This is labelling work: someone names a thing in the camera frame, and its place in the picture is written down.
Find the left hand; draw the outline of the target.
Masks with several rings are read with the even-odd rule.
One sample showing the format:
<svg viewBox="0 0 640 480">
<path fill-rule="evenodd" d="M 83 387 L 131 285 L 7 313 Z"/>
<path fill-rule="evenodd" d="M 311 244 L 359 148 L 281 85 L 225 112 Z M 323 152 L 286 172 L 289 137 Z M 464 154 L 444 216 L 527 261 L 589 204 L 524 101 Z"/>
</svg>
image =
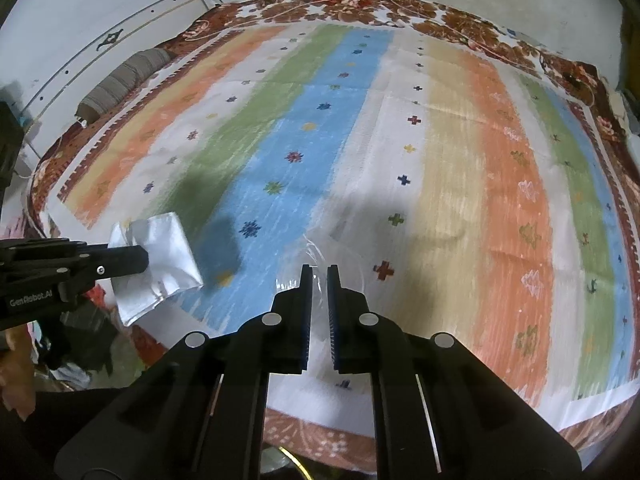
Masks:
<svg viewBox="0 0 640 480">
<path fill-rule="evenodd" d="M 35 411 L 35 367 L 32 338 L 26 325 L 4 332 L 8 350 L 1 356 L 1 400 L 4 407 L 26 420 Z"/>
</svg>

